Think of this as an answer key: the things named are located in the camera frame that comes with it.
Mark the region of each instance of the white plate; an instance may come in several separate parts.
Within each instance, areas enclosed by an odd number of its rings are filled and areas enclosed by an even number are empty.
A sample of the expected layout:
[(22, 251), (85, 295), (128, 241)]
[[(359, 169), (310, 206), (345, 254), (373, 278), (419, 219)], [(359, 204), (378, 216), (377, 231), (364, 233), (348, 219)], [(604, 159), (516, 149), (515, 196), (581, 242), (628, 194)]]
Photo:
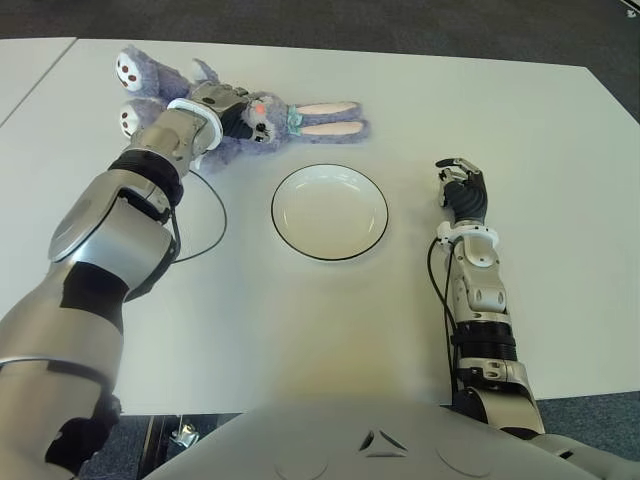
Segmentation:
[(276, 189), (273, 223), (291, 247), (320, 260), (366, 252), (387, 228), (387, 203), (367, 177), (340, 165), (293, 172)]

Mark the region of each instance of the triangle logo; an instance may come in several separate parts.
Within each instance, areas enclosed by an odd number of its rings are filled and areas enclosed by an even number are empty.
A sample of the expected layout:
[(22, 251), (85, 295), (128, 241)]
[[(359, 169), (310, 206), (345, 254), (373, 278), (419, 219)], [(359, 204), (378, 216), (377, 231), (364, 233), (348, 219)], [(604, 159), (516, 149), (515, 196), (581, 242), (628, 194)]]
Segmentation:
[(370, 430), (358, 451), (367, 458), (404, 458), (409, 450), (388, 433)]

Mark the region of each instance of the wire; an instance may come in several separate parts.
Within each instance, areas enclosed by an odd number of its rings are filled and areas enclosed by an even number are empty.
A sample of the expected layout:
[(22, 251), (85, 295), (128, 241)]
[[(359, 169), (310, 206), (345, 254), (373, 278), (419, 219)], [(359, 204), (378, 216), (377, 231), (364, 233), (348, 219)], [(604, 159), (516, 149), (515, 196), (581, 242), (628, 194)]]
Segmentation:
[(451, 330), (455, 332), (457, 327), (456, 327), (456, 322), (453, 319), (453, 313), (451, 313), (451, 309), (449, 308), (449, 305), (447, 304), (444, 297), (442, 296), (442, 292), (438, 288), (436, 279), (433, 276), (433, 270), (431, 269), (431, 254), (433, 253), (433, 248), (436, 246), (436, 243), (438, 243), (438, 240), (439, 240), (438, 237), (434, 238), (433, 242), (431, 242), (431, 245), (429, 246), (429, 251), (427, 252), (427, 272), (429, 273), (429, 280), (431, 280), (431, 285), (433, 285), (433, 289), (436, 291), (436, 294), (440, 299), (440, 303), (442, 303), (442, 306), (444, 307), (444, 310), (446, 313), (445, 317), (447, 317), (447, 319), (449, 320), (449, 324), (451, 325)]
[[(222, 227), (222, 233), (220, 234), (220, 237), (218, 237), (218, 239), (213, 242), (211, 245), (209, 245), (207, 248), (205, 248), (204, 250), (199, 251), (198, 253), (194, 253), (193, 255), (189, 255), (188, 257), (184, 257), (184, 258), (178, 258), (177, 260), (174, 260), (171, 263), (182, 263), (182, 262), (186, 262), (187, 260), (192, 260), (196, 257), (199, 257), (200, 255), (204, 255), (207, 252), (210, 252), (211, 250), (213, 250), (214, 248), (216, 248), (218, 246), (218, 244), (222, 241), (222, 239), (224, 238), (225, 233), (227, 233), (227, 209), (224, 206), (224, 203), (222, 201), (222, 199), (220, 198), (220, 195), (218, 195), (218, 192), (216, 192), (214, 190), (214, 188), (211, 186), (211, 184), (209, 182), (207, 182), (200, 174), (194, 172), (193, 170), (189, 170), (190, 173), (192, 173), (193, 175), (195, 175), (196, 177), (198, 177), (200, 179), (200, 181), (202, 183), (204, 183), (207, 188), (211, 191), (211, 193), (213, 193), (213, 195), (216, 197), (216, 199), (218, 200), (218, 202), (220, 202), (220, 205), (222, 205), (222, 215), (224, 217), (224, 226)], [(174, 235), (176, 237), (176, 245), (177, 245), (177, 251), (178, 253), (176, 253), (176, 257), (180, 254), (180, 249), (182, 247), (181, 245), (181, 240), (180, 240), (180, 229), (178, 228), (178, 220), (176, 219), (176, 211), (174, 207), (171, 207), (171, 223), (173, 225), (173, 232)]]
[(178, 258), (182, 249), (182, 239), (180, 238), (180, 229), (178, 228), (178, 219), (176, 217), (176, 207), (171, 205), (171, 226), (173, 227), (173, 236), (176, 238), (176, 254), (173, 258)]
[(444, 319), (444, 329), (447, 334), (447, 358), (449, 358), (449, 375), (451, 377), (451, 398), (458, 392), (458, 379), (456, 377), (456, 370), (458, 369), (458, 346), (453, 347), (453, 356), (451, 356), (451, 343), (449, 336), (449, 323), (447, 322), (447, 308), (449, 299), (449, 281), (451, 280), (451, 264), (453, 263), (453, 249), (449, 254), (449, 264), (447, 265), (447, 280), (444, 284), (444, 307), (442, 308), (442, 316)]
[(429, 273), (429, 279), (431, 280), (431, 285), (433, 285), (433, 289), (436, 291), (438, 298), (440, 299), (440, 303), (442, 303), (443, 310), (443, 320), (444, 320), (444, 328), (446, 333), (446, 341), (447, 341), (447, 365), (449, 367), (449, 380), (451, 383), (451, 397), (453, 399), (453, 395), (458, 391), (458, 380), (456, 378), (456, 369), (455, 364), (457, 363), (456, 357), (458, 355), (458, 349), (456, 346), (453, 348), (453, 356), (451, 355), (451, 339), (449, 337), (451, 328), (452, 331), (456, 331), (457, 325), (453, 318), (453, 313), (451, 313), (451, 309), (449, 308), (449, 304), (447, 302), (449, 295), (449, 280), (451, 278), (451, 265), (453, 263), (453, 251), (449, 255), (449, 262), (447, 266), (447, 279), (445, 282), (445, 294), (442, 295), (442, 292), (438, 288), (438, 284), (433, 276), (433, 269), (431, 268), (431, 256), (433, 254), (433, 249), (438, 243), (438, 237), (433, 239), (431, 245), (429, 246), (429, 251), (427, 253), (427, 271)]

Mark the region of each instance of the stuffed bunny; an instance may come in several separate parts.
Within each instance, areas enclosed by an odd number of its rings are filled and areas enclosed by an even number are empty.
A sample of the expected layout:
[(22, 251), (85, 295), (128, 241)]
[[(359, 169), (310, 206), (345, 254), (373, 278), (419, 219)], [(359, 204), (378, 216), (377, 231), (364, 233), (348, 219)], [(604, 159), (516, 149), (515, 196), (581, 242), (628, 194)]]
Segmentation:
[[(130, 137), (155, 121), (175, 98), (189, 98), (203, 82), (220, 83), (218, 75), (201, 60), (193, 61), (190, 82), (180, 72), (163, 65), (134, 46), (120, 52), (116, 72), (134, 98), (120, 109), (120, 127)], [(221, 144), (196, 162), (204, 173), (214, 173), (240, 153), (271, 153), (292, 142), (356, 143), (369, 134), (356, 102), (288, 105), (268, 92), (247, 95), (242, 120), (254, 131), (251, 139), (224, 137)]]

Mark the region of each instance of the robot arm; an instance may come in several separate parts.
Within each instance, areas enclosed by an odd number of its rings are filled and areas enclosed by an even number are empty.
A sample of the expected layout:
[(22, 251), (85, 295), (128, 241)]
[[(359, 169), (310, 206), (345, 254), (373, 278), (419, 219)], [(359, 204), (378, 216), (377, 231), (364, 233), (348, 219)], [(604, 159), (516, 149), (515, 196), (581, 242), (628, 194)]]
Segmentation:
[(148, 292), (178, 255), (164, 224), (181, 178), (246, 103), (211, 83), (175, 100), (56, 229), (46, 277), (0, 322), (3, 478), (68, 480), (106, 441), (120, 412), (111, 392), (122, 304)]
[(498, 234), (484, 224), (487, 191), (482, 172), (461, 158), (436, 166), (443, 168), (440, 204), (451, 207), (455, 217), (453, 227), (449, 222), (438, 227), (440, 243), (451, 255), (451, 343), (454, 374), (463, 387), (453, 397), (453, 409), (517, 436), (544, 433), (526, 369), (516, 354), (495, 251)]

